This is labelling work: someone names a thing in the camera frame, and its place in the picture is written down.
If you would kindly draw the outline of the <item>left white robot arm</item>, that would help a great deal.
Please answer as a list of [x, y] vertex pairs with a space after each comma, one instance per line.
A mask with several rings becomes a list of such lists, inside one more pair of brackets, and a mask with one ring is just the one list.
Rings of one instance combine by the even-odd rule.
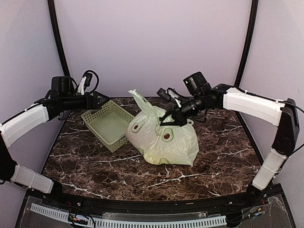
[[67, 203], [67, 196], [54, 188], [54, 181], [12, 159], [9, 148], [34, 128], [58, 117], [62, 112], [76, 109], [101, 109], [110, 98], [99, 92], [84, 95], [50, 96], [37, 100], [29, 108], [0, 124], [0, 180], [1, 184], [13, 182], [48, 194], [57, 207]]

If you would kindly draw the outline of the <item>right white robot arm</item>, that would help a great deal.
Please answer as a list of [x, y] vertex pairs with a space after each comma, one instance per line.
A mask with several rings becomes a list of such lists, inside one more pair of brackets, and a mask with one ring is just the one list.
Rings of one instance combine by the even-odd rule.
[[203, 85], [192, 93], [193, 98], [175, 105], [160, 117], [162, 126], [184, 126], [187, 119], [207, 109], [225, 109], [252, 116], [276, 127], [270, 152], [242, 196], [247, 206], [254, 206], [266, 193], [273, 178], [287, 159], [298, 151], [300, 132], [298, 111], [293, 99], [280, 100], [250, 93], [238, 87], [219, 84]]

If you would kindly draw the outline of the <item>light green plastic bag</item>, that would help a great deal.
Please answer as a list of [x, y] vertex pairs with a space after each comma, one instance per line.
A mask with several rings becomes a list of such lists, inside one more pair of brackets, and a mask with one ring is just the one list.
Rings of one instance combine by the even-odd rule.
[[128, 92], [141, 109], [127, 128], [129, 142], [150, 164], [192, 166], [199, 152], [193, 121], [188, 119], [184, 126], [161, 126], [159, 118], [165, 110], [153, 106], [135, 89]]

